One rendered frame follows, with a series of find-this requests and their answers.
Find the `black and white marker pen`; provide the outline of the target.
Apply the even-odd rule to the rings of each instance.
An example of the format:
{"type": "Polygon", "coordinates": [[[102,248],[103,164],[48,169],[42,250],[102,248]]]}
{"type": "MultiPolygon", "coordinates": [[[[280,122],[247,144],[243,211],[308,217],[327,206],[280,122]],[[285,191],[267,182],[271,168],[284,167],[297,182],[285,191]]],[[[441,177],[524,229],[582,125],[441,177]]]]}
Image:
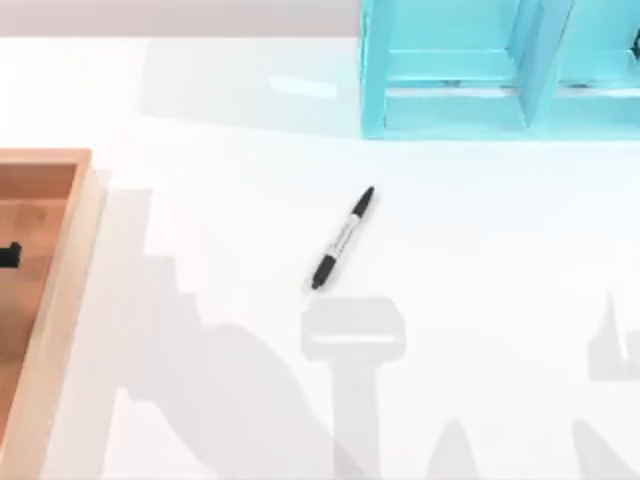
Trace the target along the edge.
{"type": "Polygon", "coordinates": [[[311,278],[311,289],[318,290],[329,280],[338,259],[351,240],[356,227],[364,217],[374,196],[375,187],[369,186],[351,209],[347,219],[339,229],[336,237],[325,250],[321,261],[311,278]]]}

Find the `light blue rack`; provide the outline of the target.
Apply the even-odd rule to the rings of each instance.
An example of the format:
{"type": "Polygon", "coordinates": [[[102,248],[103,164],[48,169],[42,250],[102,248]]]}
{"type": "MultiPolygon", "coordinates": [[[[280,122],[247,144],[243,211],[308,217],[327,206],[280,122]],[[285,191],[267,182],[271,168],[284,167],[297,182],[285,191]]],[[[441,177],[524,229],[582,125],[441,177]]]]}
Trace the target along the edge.
{"type": "Polygon", "coordinates": [[[366,138],[640,140],[640,0],[360,0],[366,138]]]}

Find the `shallow salmon-coloured box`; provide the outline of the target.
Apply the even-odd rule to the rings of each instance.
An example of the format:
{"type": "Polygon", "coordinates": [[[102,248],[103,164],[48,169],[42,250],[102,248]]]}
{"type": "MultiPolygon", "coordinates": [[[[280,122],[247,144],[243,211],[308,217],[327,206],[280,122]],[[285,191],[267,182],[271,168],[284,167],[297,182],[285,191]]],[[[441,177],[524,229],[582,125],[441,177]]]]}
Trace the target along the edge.
{"type": "Polygon", "coordinates": [[[0,480],[38,480],[93,257],[105,187],[88,149],[0,148],[0,480]]]}

